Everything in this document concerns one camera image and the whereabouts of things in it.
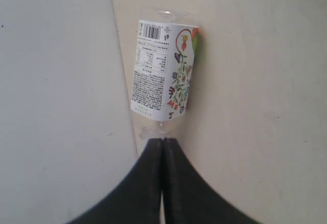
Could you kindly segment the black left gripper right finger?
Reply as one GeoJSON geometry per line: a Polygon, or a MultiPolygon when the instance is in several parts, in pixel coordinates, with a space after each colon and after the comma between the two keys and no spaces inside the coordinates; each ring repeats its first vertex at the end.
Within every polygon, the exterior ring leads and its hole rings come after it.
{"type": "Polygon", "coordinates": [[[173,138],[163,139],[162,193],[166,223],[258,223],[220,196],[173,138]]]}

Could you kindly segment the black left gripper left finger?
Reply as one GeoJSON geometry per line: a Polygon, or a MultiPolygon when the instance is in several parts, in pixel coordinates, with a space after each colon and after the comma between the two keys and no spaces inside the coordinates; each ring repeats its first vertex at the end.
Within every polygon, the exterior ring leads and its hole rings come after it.
{"type": "Polygon", "coordinates": [[[150,139],[124,179],[70,223],[160,223],[162,139],[150,139]]]}

